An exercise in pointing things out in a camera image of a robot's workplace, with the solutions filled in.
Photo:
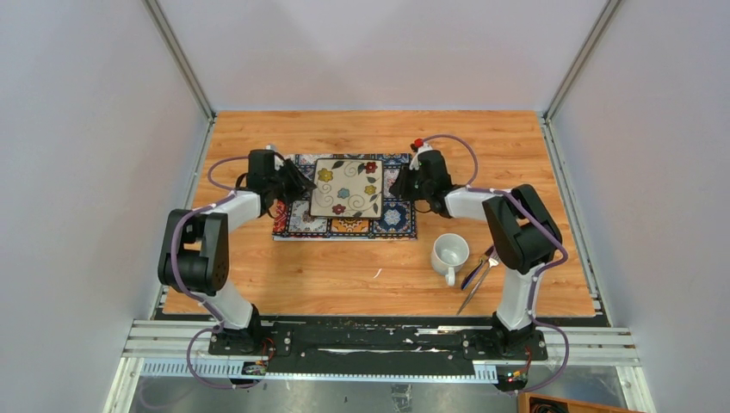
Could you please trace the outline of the colourful patterned placemat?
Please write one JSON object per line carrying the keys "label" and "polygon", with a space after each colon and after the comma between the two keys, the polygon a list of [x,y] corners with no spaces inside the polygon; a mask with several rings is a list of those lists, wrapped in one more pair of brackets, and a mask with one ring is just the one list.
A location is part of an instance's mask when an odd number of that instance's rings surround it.
{"label": "colourful patterned placemat", "polygon": [[327,219],[310,215],[311,196],[276,206],[272,229],[276,241],[380,241],[412,240],[417,237],[416,209],[408,200],[393,198],[389,187],[399,167],[411,161],[408,153],[297,154],[290,158],[313,181],[315,163],[320,158],[362,158],[380,160],[384,167],[383,214],[378,219]]}

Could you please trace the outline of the square floral plate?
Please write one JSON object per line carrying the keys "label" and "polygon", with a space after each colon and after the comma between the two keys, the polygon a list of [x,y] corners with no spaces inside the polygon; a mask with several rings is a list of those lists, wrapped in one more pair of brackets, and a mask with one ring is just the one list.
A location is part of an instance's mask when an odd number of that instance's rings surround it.
{"label": "square floral plate", "polygon": [[378,219],[383,214],[380,160],[320,158],[315,163],[309,213],[327,219]]}

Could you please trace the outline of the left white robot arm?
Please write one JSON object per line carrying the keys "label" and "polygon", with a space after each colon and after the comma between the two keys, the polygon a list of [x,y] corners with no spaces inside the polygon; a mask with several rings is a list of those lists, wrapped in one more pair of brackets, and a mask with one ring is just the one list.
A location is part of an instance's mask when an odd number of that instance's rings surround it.
{"label": "left white robot arm", "polygon": [[248,169],[226,196],[196,209],[170,211],[158,258],[158,280],[196,301],[217,321],[212,336],[243,355],[265,341],[259,311],[229,279],[230,234],[269,214],[277,202],[302,200],[315,184],[290,159],[270,148],[244,156]]}

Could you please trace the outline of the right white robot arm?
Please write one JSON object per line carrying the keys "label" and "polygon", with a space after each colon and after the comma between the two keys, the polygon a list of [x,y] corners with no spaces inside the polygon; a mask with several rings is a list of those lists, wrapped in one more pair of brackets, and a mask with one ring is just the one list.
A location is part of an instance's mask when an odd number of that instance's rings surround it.
{"label": "right white robot arm", "polygon": [[502,299],[493,315],[492,347],[499,357],[513,359],[537,325],[534,306],[541,274],[556,253],[566,251],[560,230],[532,185],[507,190],[458,186],[440,151],[428,145],[414,151],[391,192],[403,200],[424,200],[447,219],[486,222],[492,252],[506,267]]}

